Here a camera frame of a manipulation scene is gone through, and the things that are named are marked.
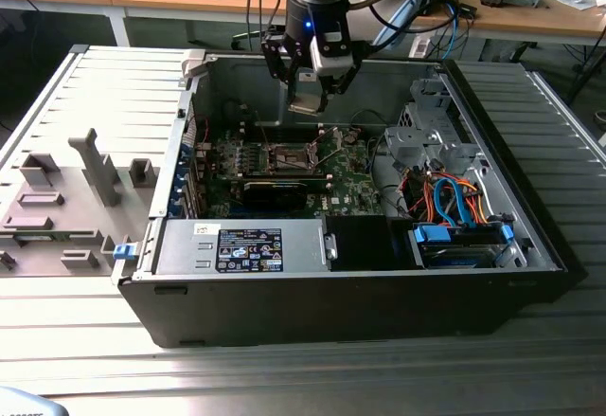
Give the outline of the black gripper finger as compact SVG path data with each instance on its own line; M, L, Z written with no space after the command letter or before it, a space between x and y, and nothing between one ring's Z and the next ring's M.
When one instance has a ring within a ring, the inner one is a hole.
M287 87L287 101L296 94L296 74L306 65L306 34L303 31L286 32L282 37L267 35L261 50L270 75Z
M349 85L359 71L359 65L353 65L344 75L335 78L334 76L319 76L322 93L320 96L318 113L323 113L329 103L329 100L336 94L345 94Z

